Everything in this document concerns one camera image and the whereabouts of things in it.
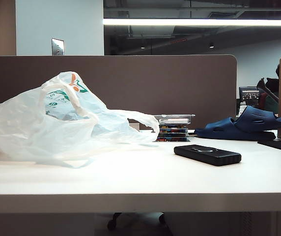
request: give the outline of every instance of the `ceiling light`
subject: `ceiling light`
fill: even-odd
[[[107,26],[281,26],[281,20],[103,19]]]

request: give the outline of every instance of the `black computer monitor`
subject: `black computer monitor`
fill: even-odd
[[[260,91],[256,87],[239,87],[240,102],[246,105],[256,106],[258,104],[258,96]]]

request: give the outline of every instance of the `light switch plate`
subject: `light switch plate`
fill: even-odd
[[[64,40],[52,38],[52,56],[64,55]]]

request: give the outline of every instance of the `gray partition panel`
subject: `gray partition panel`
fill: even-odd
[[[190,128],[235,116],[230,55],[0,57],[0,103],[75,71],[109,109],[195,114]]]

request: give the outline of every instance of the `desk surface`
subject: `desk surface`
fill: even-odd
[[[0,212],[167,212],[281,210],[281,150],[250,141],[190,138],[126,145],[67,162],[13,162],[0,153]],[[198,144],[239,152],[215,167],[173,153]]]

